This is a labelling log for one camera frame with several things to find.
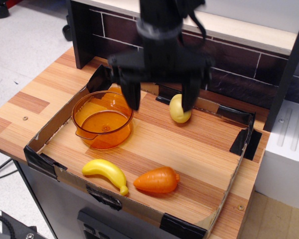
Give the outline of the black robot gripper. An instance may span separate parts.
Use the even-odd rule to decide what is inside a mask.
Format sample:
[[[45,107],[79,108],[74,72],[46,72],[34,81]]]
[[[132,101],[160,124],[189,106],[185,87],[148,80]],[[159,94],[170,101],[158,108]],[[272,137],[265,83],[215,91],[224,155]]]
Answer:
[[[183,111],[191,110],[200,88],[206,88],[211,81],[214,60],[183,45],[181,21],[160,21],[154,25],[139,19],[136,26],[143,48],[108,58],[112,78],[120,84],[129,107],[139,109],[142,82],[179,83]]]

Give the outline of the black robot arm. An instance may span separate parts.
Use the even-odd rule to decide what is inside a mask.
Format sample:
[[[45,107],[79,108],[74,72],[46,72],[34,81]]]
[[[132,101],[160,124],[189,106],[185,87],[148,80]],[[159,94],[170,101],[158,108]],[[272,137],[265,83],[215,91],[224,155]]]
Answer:
[[[179,83],[182,85],[182,109],[192,109],[211,81],[214,60],[196,53],[184,45],[183,19],[190,17],[206,37],[206,30],[195,16],[203,0],[142,0],[137,32],[143,47],[109,57],[112,80],[121,86],[122,93],[133,110],[138,110],[141,83]]]

